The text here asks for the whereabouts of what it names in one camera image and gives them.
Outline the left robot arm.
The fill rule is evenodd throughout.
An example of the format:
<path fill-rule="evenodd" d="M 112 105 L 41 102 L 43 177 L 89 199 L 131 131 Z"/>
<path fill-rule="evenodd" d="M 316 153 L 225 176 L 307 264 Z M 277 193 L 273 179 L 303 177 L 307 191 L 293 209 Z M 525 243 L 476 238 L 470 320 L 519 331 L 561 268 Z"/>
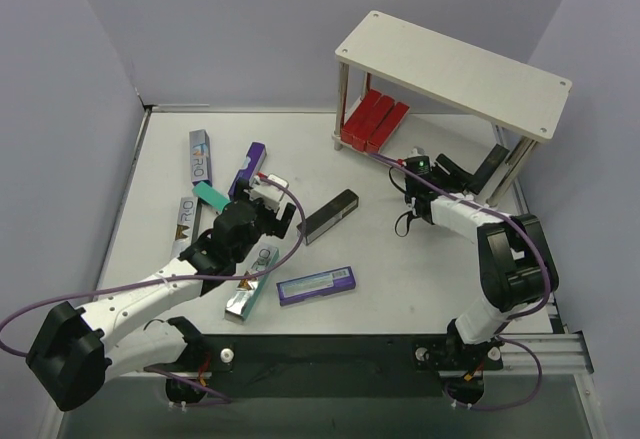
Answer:
<path fill-rule="evenodd" d="M 288 183 L 257 174 L 236 183 L 234 197 L 212 227 L 168 264 L 133 284 L 99 292 L 73 306 L 64 300 L 47 314 L 26 364 L 54 401 L 68 412 L 110 379 L 149 365 L 174 363 L 190 370 L 201 362 L 199 333 L 187 320 L 152 322 L 175 306 L 200 298 L 227 281 L 264 236 L 286 236 L 297 199 Z"/>

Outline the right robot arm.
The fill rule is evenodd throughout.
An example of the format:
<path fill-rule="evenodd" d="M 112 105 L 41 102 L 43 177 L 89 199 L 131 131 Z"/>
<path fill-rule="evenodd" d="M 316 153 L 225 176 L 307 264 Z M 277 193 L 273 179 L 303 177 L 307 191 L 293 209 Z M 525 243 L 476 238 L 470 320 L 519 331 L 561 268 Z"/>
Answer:
<path fill-rule="evenodd" d="M 399 162 L 410 173 L 400 188 L 409 222 L 422 219 L 477 246 L 481 295 L 447 327 L 446 360 L 464 367 L 527 306 L 545 304 L 559 285 L 540 220 L 509 215 L 474 201 L 462 171 L 432 163 L 420 148 Z"/>

